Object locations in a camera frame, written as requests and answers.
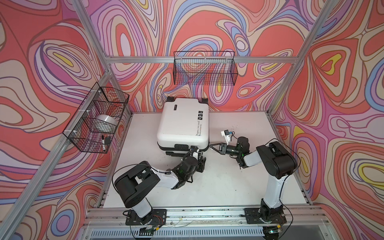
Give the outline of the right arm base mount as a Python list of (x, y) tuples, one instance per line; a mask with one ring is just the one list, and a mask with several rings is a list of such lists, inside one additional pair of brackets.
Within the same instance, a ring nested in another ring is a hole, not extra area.
[(283, 208), (269, 209), (261, 208), (245, 208), (244, 217), (247, 224), (276, 224), (284, 225), (287, 223)]

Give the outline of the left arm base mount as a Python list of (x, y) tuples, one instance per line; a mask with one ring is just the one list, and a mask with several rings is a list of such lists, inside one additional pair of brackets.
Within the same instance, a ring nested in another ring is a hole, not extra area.
[(123, 212), (126, 217), (126, 226), (153, 226), (161, 227), (166, 223), (166, 209), (152, 209), (146, 216), (140, 218), (134, 210)]

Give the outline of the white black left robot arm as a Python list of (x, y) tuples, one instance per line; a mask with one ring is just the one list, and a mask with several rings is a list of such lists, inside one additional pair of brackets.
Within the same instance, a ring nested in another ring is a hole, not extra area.
[(182, 155), (181, 162), (172, 169), (158, 170), (147, 161), (129, 165), (131, 169), (113, 181), (115, 191), (125, 207), (140, 219), (153, 214), (147, 195), (155, 188), (177, 190), (186, 183), (193, 183), (193, 175), (205, 170), (206, 157), (195, 150)]

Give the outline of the aluminium front rail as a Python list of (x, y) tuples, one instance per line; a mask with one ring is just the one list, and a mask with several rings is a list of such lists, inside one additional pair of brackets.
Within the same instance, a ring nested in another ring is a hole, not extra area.
[(321, 207), (296, 205), (271, 223), (256, 219), (255, 206), (172, 207), (155, 224), (131, 226), (122, 208), (87, 213), (78, 240), (337, 240)]

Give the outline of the black white suitcase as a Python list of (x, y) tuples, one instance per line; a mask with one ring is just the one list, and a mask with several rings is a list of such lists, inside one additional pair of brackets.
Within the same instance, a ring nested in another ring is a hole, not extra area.
[(157, 132), (157, 144), (167, 155), (209, 148), (208, 99), (167, 97)]

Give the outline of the silver tape roll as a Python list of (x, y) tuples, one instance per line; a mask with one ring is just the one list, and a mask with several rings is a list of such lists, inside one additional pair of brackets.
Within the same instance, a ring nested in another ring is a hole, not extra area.
[(112, 134), (118, 125), (118, 122), (109, 115), (98, 115), (94, 120), (94, 128), (99, 133)]

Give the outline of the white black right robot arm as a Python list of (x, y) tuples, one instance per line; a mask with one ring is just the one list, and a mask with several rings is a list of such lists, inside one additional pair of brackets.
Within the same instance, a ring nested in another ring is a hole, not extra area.
[(281, 142), (272, 140), (266, 145), (256, 147), (253, 152), (250, 151), (249, 139), (246, 137), (239, 137), (235, 146), (216, 143), (210, 144), (209, 147), (221, 155), (234, 157), (243, 169), (262, 163), (269, 174), (262, 206), (267, 210), (281, 208), (285, 181), (299, 166), (298, 161)]

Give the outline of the black marker pen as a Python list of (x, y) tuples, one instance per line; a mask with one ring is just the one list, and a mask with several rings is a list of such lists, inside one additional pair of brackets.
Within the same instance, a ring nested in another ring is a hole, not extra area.
[(105, 137), (104, 135), (102, 135), (102, 148), (103, 148), (103, 152), (105, 153), (106, 152), (106, 145), (105, 145)]

